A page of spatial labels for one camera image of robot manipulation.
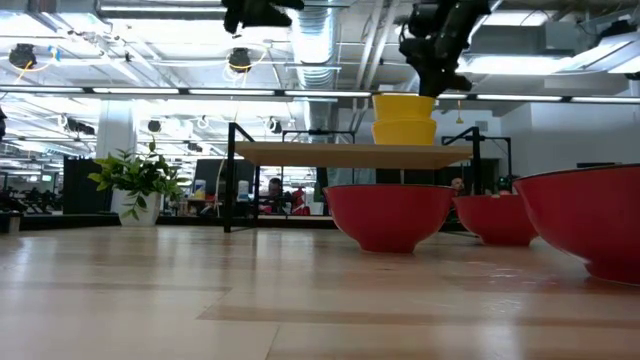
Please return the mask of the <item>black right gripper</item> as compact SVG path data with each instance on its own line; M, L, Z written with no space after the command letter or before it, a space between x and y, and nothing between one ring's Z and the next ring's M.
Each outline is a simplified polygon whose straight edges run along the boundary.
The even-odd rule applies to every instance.
M437 98L446 90L470 91L472 83L458 75L458 60L469 47L473 2L417 1L404 25L399 51L419 78L419 95Z

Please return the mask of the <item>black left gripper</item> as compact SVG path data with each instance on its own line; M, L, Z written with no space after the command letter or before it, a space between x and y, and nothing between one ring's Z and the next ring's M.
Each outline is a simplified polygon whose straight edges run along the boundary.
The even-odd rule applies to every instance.
M278 7L303 10L303 0L222 0L226 9L224 29L235 34L238 26L247 27L289 27L291 18Z

